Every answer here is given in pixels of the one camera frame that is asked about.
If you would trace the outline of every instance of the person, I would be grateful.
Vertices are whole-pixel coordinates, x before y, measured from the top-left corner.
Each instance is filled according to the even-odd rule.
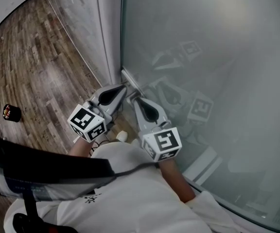
[[[92,144],[79,138],[69,155],[88,157]],[[108,159],[115,173],[151,160],[143,149],[121,141],[101,145],[91,158]],[[45,222],[70,226],[79,233],[209,233],[207,223],[217,232],[223,232],[227,224],[233,230],[227,232],[238,232],[230,220],[221,225],[214,222],[222,209],[208,192],[195,197],[174,159],[158,165],[159,169],[151,166],[119,177],[95,189],[94,195],[72,201],[37,202],[38,215]],[[206,217],[203,205],[208,202],[213,214]],[[8,209],[6,233],[15,232],[12,221],[16,213],[26,214],[23,200],[16,200]]]

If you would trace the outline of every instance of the wooden floor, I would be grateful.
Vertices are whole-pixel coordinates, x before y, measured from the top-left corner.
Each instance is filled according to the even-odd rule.
[[[67,153],[76,134],[67,118],[99,84],[66,35],[47,0],[29,0],[0,26],[0,130],[7,140],[39,150]],[[19,123],[5,121],[5,104],[20,107]],[[119,116],[109,133],[134,131]],[[12,200],[0,197],[0,232]]]

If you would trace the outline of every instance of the white cube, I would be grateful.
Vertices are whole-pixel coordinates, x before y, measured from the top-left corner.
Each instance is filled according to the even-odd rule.
[[[88,142],[106,132],[105,119],[78,104],[68,119],[75,133]]]
[[[174,158],[182,148],[177,128],[145,134],[141,146],[154,162]]]
[[[200,91],[197,91],[188,113],[188,119],[196,125],[205,124],[210,117],[212,107],[213,101]]]

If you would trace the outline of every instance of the black bucket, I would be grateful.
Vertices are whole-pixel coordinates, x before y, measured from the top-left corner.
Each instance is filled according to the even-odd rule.
[[[3,109],[3,118],[6,121],[19,122],[21,119],[21,110],[18,107],[7,104]]]

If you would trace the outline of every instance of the forearm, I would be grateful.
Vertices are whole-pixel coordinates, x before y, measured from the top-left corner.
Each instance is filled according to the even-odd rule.
[[[159,162],[161,174],[184,203],[195,198],[195,193],[178,170],[174,159]]]
[[[69,151],[69,155],[78,157],[88,157],[94,141],[87,142],[83,138],[78,138],[72,149]]]

